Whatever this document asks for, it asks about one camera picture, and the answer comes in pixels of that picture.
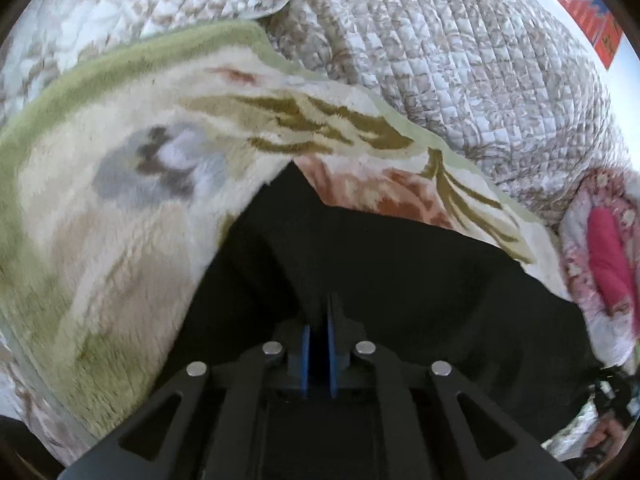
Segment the person right hand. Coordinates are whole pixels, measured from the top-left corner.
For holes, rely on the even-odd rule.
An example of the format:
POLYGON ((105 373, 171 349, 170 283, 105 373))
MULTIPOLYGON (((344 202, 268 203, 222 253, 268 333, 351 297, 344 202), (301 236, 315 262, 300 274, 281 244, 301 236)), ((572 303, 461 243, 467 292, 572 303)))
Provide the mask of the person right hand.
POLYGON ((610 460, 617 455, 627 440, 627 431, 612 414, 600 417, 589 435, 585 448, 597 448, 606 444, 606 458, 610 460))

